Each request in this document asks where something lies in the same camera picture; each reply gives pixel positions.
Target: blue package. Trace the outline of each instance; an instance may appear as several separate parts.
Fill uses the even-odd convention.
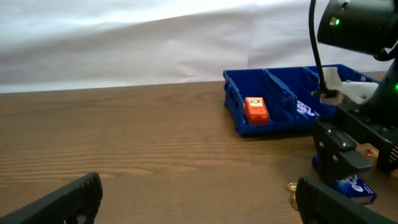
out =
[[[319,114],[311,109],[309,106],[305,105],[300,100],[297,100],[297,112],[301,114],[304,118],[309,119],[311,117],[319,116]]]
[[[312,159],[312,166],[316,171],[318,171],[318,163],[318,155],[315,155]],[[356,174],[342,180],[336,180],[329,187],[362,205],[372,204],[377,197],[374,191]]]

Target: orange package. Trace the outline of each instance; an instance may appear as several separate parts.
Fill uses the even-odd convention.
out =
[[[246,97],[243,104],[244,116],[250,125],[268,124],[269,113],[262,97]]]

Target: blue plastic tray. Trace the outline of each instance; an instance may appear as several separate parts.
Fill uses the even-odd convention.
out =
[[[344,65],[338,67],[342,81],[377,82],[377,80]],[[335,106],[324,105],[311,92],[318,88],[318,70],[314,67],[267,68],[252,70],[225,70],[225,102],[240,135],[308,132],[315,116],[297,112],[297,100],[320,116],[332,116]],[[270,120],[266,125],[248,125],[243,115],[246,97],[262,97]]]

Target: brown table surface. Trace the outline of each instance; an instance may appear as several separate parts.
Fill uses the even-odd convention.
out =
[[[0,95],[0,216],[97,171],[96,223],[301,223],[311,136],[241,138],[223,82]],[[398,221],[398,179],[362,175]]]

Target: white sheet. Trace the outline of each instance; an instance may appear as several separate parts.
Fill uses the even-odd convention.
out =
[[[303,0],[0,0],[0,93],[222,80],[313,65]],[[317,2],[317,22],[327,1]],[[320,45],[322,62],[389,62]]]

